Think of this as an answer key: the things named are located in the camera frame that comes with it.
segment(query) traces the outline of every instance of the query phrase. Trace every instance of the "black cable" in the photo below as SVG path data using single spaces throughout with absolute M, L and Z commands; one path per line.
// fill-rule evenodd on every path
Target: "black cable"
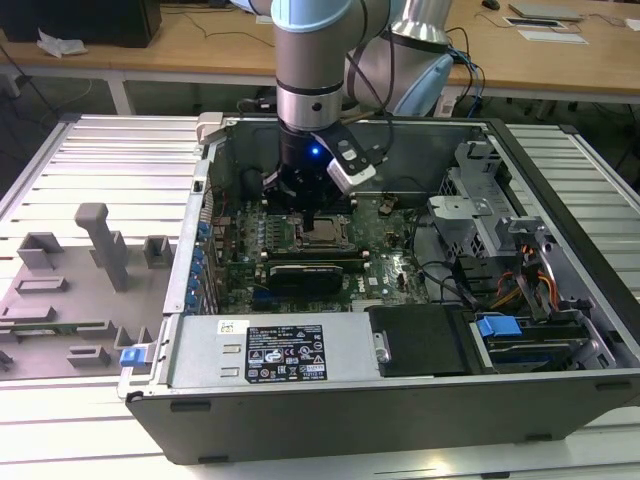
M 631 105 L 627 104 L 627 107 L 629 108 L 629 113 L 631 114 L 631 118 L 633 118 L 633 123 L 638 123 L 638 120 L 636 120 L 636 112 L 633 110 L 633 108 L 631 107 Z
M 482 72 L 482 88 L 480 89 L 480 98 L 482 98 L 482 94 L 484 93 L 484 88 L 487 86 L 487 76 L 484 74 L 484 70 L 480 65 L 476 65 L 476 69 Z
M 264 43 L 265 45 L 268 45 L 270 47 L 275 47 L 275 45 L 273 43 L 269 43 L 266 40 L 262 40 L 259 37 L 256 37 L 255 35 L 251 35 L 250 33 L 247 32 L 211 32 L 211 33 L 207 33 L 207 31 L 202 28 L 200 25 L 198 25 L 198 23 L 189 16 L 188 13 L 186 12 L 176 12 L 177 14 L 180 15 L 184 15 L 185 17 L 187 17 L 189 19 L 189 21 L 193 24 L 194 27 L 196 27 L 198 30 L 200 30 L 202 32 L 202 35 L 204 36 L 204 39 L 206 40 L 209 37 L 213 37 L 215 35 L 245 35 L 247 37 L 251 37 L 254 40 L 257 40 L 261 43 Z
M 461 31 L 462 34 L 464 35 L 464 41 L 467 46 L 467 50 L 465 51 L 465 53 L 467 54 L 467 57 L 471 58 L 471 52 L 469 50 L 469 35 L 467 35 L 467 31 L 462 27 L 453 27 L 453 28 L 450 28 L 449 30 L 446 30 L 445 32 L 450 33 L 450 32 L 455 32 L 457 30 Z
M 422 185 L 418 180 L 416 180 L 414 177 L 411 177 L 409 175 L 402 175 L 401 177 L 394 178 L 382 190 L 382 193 L 389 193 L 391 191 L 391 186 L 395 185 L 396 183 L 398 183 L 399 181 L 402 181 L 402 180 L 411 181 L 414 185 L 416 185 L 420 189 L 421 192 L 423 192 L 425 195 L 428 194 L 427 189 L 424 187 L 424 185 Z
M 360 66 L 357 64 L 357 62 L 353 59 L 353 57 L 348 53 L 347 53 L 347 60 L 349 61 L 353 69 L 356 71 L 356 73 L 360 75 L 360 78 L 362 79 L 363 83 L 366 85 L 369 92 L 371 92 L 371 95 L 373 95 L 376 102 L 378 102 L 382 115 L 384 116 L 385 120 L 389 124 L 389 140 L 387 141 L 386 147 L 382 150 L 383 155 L 386 155 L 389 152 L 389 150 L 391 150 L 391 147 L 393 146 L 393 142 L 395 141 L 395 132 L 394 132 L 393 120 L 391 119 L 391 115 L 385 110 L 384 102 L 380 99 L 380 95 L 378 95 L 378 92 L 376 92 L 376 89 L 373 88 L 373 85 L 371 84 L 367 76 L 364 74 L 364 72 L 362 71 Z
M 18 65 L 13 58 L 11 58 L 11 55 L 9 55 L 9 53 L 7 53 L 7 51 L 4 49 L 4 46 L 2 46 L 2 44 L 0 43 L 0 50 L 2 50 L 2 53 L 4 54 L 4 56 L 7 58 L 7 60 L 9 60 L 9 63 L 11 63 L 15 69 L 18 71 L 18 73 L 20 73 L 20 75 L 22 75 L 25 79 L 27 79 L 27 82 L 29 83 L 29 85 L 31 85 L 31 88 L 33 88 L 35 90 L 35 92 L 38 94 L 38 96 L 40 97 L 40 100 L 42 100 L 42 102 L 47 106 L 47 108 L 49 110 L 51 110 L 51 113 L 56 117 L 56 118 L 60 118 L 58 116 L 58 112 L 55 111 L 55 109 L 51 106 L 51 104 L 49 103 L 49 101 L 45 98 L 45 96 L 42 94 L 42 92 L 40 90 L 38 90 L 38 87 L 35 86 L 35 84 L 33 83 L 33 79 L 27 75 L 26 73 L 24 73 L 24 70 L 22 70 L 22 68 L 20 68 L 20 65 Z
M 424 276 L 427 277 L 429 280 L 431 280 L 433 283 L 436 283 L 437 285 L 440 285 L 440 288 L 442 290 L 447 289 L 449 290 L 451 293 L 454 293 L 455 295 L 457 295 L 460 298 L 462 297 L 462 294 L 460 293 L 460 291 L 457 288 L 452 287 L 451 285 L 447 285 L 445 283 L 445 280 L 440 280 L 437 277 L 434 277 L 433 275 L 431 275 L 429 272 L 425 271 L 425 267 L 428 267 L 430 265 L 442 265 L 446 267 L 446 262 L 441 262 L 438 260 L 432 260 L 430 262 L 425 263 L 424 265 L 422 265 L 420 267 L 420 269 L 422 270 L 422 273 L 424 273 Z
M 447 282 L 447 280 L 454 280 L 455 281 L 455 278 L 453 277 L 453 275 L 449 275 L 448 277 L 444 277 L 442 279 L 442 284 L 440 285 L 440 303 L 444 303 L 445 302 L 445 300 L 444 300 L 444 285 Z
M 391 72 L 389 73 L 389 93 L 387 94 L 387 98 L 385 99 L 383 104 L 383 109 L 385 110 L 391 103 L 391 99 L 393 97 L 393 91 L 396 88 L 396 47 L 395 47 L 395 40 L 393 39 L 393 30 L 391 30 L 391 26 L 389 26 L 389 53 L 390 53 L 390 61 L 391 61 Z
M 460 95 L 456 100 L 456 103 L 453 104 L 453 108 L 457 107 L 460 102 L 467 97 L 469 90 L 471 90 L 471 87 L 473 86 L 473 70 L 471 70 L 471 67 L 466 62 L 464 63 L 464 66 L 467 69 L 467 72 L 469 72 L 469 83 L 467 84 L 467 88 L 464 90 L 464 93 Z

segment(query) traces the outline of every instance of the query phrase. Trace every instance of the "warning label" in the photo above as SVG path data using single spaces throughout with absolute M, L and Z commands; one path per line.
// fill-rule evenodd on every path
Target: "warning label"
M 250 327 L 246 352 L 249 383 L 327 379 L 321 325 Z

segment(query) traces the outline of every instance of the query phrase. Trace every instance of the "wooden desk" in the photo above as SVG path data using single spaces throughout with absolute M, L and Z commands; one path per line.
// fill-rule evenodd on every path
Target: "wooden desk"
M 567 5 L 584 15 L 602 14 L 640 18 L 640 5 L 585 0 L 532 0 Z M 473 61 L 484 69 L 486 96 L 640 103 L 640 32 L 614 27 L 599 17 L 578 24 L 589 45 L 531 42 L 503 16 L 516 16 L 503 0 L 502 9 L 489 11 L 480 0 L 453 0 L 448 28 L 461 26 L 469 34 Z M 34 44 L 3 42 L 9 54 L 26 73 L 35 76 L 97 78 L 109 83 L 120 114 L 134 113 L 126 92 L 128 80 L 188 83 L 274 85 L 275 49 L 244 34 L 273 43 L 271 25 L 259 25 L 255 17 L 241 11 L 194 13 L 194 10 L 164 9 L 163 23 L 145 49 L 89 45 L 85 55 L 51 57 Z M 464 48 L 460 32 L 451 37 Z M 0 73 L 15 69 L 0 55 Z M 456 66 L 443 92 L 441 106 L 455 101 L 468 82 L 468 73 Z
M 640 103 L 640 32 L 587 16 L 640 19 L 640 5 L 584 0 L 532 2 L 566 5 L 584 15 L 586 19 L 577 25 L 567 24 L 567 31 L 577 32 L 589 45 L 529 41 L 516 28 L 499 28 L 476 16 L 481 12 L 506 26 L 502 17 L 517 17 L 507 0 L 502 0 L 497 12 L 481 7 L 476 0 L 454 0 L 447 27 L 467 31 L 472 59 L 487 76 L 486 96 Z M 451 37 L 457 48 L 464 49 L 461 32 L 451 32 Z M 466 69 L 456 66 L 445 96 L 455 100 L 461 91 L 458 86 L 468 80 Z

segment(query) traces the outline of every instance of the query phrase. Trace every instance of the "robotic arm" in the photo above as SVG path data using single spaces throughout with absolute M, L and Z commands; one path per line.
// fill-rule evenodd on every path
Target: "robotic arm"
M 452 64 L 443 30 L 450 0 L 232 1 L 273 18 L 280 162 L 265 195 L 312 230 L 315 213 L 372 178 L 388 153 L 365 149 L 340 121 L 345 95 L 380 108 L 345 56 L 352 52 L 394 114 L 426 114 Z

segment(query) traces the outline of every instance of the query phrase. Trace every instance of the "black cover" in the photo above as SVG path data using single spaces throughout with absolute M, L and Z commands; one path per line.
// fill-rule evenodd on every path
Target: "black cover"
M 85 43 L 146 47 L 161 23 L 158 0 L 2 0 L 0 26 L 12 42 L 47 35 Z
M 396 305 L 369 309 L 374 333 L 384 333 L 391 361 L 383 377 L 481 374 L 480 359 L 464 311 L 444 305 Z

